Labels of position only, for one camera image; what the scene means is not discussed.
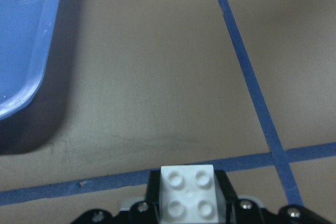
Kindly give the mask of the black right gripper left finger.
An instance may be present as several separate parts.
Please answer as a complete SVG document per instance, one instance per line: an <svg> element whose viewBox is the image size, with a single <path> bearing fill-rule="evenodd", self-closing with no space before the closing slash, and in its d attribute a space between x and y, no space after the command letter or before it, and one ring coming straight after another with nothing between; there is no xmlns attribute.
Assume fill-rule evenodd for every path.
<svg viewBox="0 0 336 224"><path fill-rule="evenodd" d="M161 172L150 172L143 200L131 204L128 210L116 216L103 209L91 209L77 217L72 223L159 223L159 195Z"/></svg>

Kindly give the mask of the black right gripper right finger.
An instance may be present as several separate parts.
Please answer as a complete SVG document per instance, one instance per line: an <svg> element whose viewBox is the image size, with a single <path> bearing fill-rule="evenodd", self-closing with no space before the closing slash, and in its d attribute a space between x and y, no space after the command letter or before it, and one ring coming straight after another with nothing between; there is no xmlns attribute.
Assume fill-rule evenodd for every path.
<svg viewBox="0 0 336 224"><path fill-rule="evenodd" d="M223 170L214 171L219 189L224 196L226 223L330 223L331 221L300 206L289 204L281 207L277 214L247 197L239 197L227 174Z"/></svg>

